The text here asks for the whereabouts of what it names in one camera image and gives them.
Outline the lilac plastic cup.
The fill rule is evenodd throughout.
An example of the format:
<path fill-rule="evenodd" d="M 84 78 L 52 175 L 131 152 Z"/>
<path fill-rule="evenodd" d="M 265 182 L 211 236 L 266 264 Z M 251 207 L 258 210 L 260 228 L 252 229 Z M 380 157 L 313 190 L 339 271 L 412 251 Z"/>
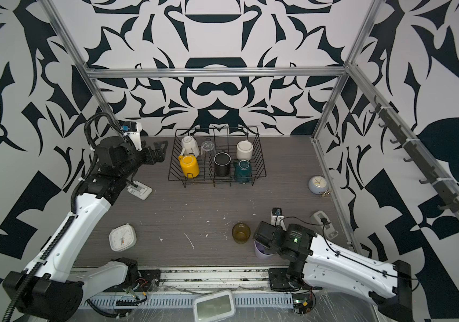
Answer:
<path fill-rule="evenodd" d="M 271 254 L 270 250 L 263 246 L 261 243 L 254 241 L 254 251 L 258 259 L 266 260 L 271 258 L 274 254 Z"/>

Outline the olive glass cup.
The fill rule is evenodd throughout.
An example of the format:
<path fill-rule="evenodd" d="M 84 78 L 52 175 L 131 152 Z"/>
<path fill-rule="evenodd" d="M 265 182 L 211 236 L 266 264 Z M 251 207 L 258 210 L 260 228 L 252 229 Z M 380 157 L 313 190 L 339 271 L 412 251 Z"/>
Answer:
<path fill-rule="evenodd" d="M 250 234 L 250 227 L 244 223 L 238 223 L 232 228 L 232 237 L 237 244 L 247 243 Z"/>

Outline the yellow mug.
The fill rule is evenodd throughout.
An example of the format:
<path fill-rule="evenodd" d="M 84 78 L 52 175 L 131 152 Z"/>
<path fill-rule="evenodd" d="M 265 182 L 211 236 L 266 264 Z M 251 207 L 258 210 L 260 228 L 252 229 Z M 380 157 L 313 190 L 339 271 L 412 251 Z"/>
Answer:
<path fill-rule="evenodd" d="M 178 161 L 185 178 L 196 178 L 199 176 L 199 164 L 193 154 L 181 155 L 178 157 Z"/>

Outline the cream white mug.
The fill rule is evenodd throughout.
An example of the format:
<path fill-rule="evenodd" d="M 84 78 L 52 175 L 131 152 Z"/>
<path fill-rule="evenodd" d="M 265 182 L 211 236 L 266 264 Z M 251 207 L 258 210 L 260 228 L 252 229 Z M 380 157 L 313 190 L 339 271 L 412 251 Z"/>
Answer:
<path fill-rule="evenodd" d="M 193 155 L 198 157 L 200 155 L 199 146 L 196 139 L 193 136 L 184 136 L 181 139 L 181 156 Z"/>

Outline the clear glass cup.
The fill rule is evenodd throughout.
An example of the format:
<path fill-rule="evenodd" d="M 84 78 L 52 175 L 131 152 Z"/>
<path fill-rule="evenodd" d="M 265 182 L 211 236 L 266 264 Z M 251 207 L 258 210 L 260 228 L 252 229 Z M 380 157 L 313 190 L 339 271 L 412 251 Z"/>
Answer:
<path fill-rule="evenodd" d="M 200 146 L 200 155 L 203 158 L 213 158 L 216 154 L 216 144 L 210 138 L 204 140 Z"/>

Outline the black mug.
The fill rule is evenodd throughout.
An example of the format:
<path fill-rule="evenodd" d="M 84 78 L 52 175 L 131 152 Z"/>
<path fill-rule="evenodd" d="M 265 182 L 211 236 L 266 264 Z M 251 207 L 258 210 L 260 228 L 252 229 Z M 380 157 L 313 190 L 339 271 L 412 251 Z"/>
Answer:
<path fill-rule="evenodd" d="M 228 177 L 231 172 L 232 158 L 227 152 L 219 152 L 213 157 L 214 171 L 217 177 Z"/>

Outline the dark green mug white inside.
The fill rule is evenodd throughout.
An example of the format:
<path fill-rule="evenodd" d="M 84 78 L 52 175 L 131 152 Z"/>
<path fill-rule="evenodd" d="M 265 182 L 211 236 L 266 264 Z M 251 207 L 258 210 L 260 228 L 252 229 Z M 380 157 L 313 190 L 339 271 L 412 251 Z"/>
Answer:
<path fill-rule="evenodd" d="M 252 165 L 248 160 L 234 161 L 234 178 L 240 184 L 252 181 Z"/>

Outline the black wire dish rack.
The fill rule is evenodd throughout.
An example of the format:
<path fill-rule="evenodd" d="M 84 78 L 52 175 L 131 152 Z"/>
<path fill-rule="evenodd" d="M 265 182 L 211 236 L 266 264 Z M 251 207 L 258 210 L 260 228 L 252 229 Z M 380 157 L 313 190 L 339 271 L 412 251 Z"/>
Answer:
<path fill-rule="evenodd" d="M 183 186 L 249 184 L 267 176 L 256 126 L 191 127 L 174 133 L 168 180 Z"/>

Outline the white mug red inside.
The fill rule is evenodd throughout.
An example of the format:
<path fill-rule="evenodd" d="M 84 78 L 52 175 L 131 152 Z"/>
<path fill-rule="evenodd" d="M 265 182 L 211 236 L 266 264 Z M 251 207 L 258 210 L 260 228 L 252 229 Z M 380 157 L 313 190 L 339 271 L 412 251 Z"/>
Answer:
<path fill-rule="evenodd" d="M 254 150 L 254 146 L 248 140 L 243 140 L 238 142 L 237 144 L 237 159 L 238 160 L 247 160 L 250 161 L 252 159 L 252 153 Z"/>

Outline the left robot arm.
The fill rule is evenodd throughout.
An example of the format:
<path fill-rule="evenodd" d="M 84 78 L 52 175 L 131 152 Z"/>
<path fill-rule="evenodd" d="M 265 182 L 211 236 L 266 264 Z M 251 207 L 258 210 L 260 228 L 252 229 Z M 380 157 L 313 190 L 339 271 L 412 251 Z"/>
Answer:
<path fill-rule="evenodd" d="M 130 187 L 139 191 L 133 177 L 143 165 L 165 161 L 167 141 L 147 146 L 138 122 L 108 123 L 116 136 L 96 143 L 92 124 L 107 113 L 97 113 L 84 124 L 84 134 L 93 151 L 93 160 L 71 195 L 71 210 L 38 255 L 21 272 L 11 271 L 2 286 L 10 303 L 2 317 L 10 321 L 14 311 L 48 321 L 68 321 L 84 302 L 110 288 L 127 292 L 138 286 L 138 263 L 118 258 L 83 275 L 71 270 L 99 223 L 121 192 Z"/>

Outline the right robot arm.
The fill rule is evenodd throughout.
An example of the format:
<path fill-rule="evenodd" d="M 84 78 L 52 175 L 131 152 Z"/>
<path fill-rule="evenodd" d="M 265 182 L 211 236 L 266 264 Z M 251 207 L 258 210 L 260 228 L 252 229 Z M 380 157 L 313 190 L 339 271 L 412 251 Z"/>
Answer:
<path fill-rule="evenodd" d="M 361 256 L 298 224 L 283 229 L 263 221 L 253 239 L 288 261 L 280 280 L 291 288 L 342 292 L 376 306 L 389 319 L 413 321 L 410 264 Z"/>

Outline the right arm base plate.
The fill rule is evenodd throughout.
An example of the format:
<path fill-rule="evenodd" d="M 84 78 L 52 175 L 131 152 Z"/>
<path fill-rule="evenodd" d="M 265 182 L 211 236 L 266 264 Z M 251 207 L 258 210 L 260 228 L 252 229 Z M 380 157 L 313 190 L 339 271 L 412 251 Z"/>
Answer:
<path fill-rule="evenodd" d="M 305 288 L 300 272 L 291 268 L 269 268 L 269 287 L 276 292 L 295 292 Z"/>

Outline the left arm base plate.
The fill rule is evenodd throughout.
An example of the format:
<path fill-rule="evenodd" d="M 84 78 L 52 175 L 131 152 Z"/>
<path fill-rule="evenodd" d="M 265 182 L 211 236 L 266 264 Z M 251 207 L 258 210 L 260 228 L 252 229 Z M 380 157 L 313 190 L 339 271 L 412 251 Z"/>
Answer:
<path fill-rule="evenodd" d="M 134 292 L 148 292 L 156 290 L 160 285 L 161 270 L 146 269 L 138 271 L 130 286 Z"/>

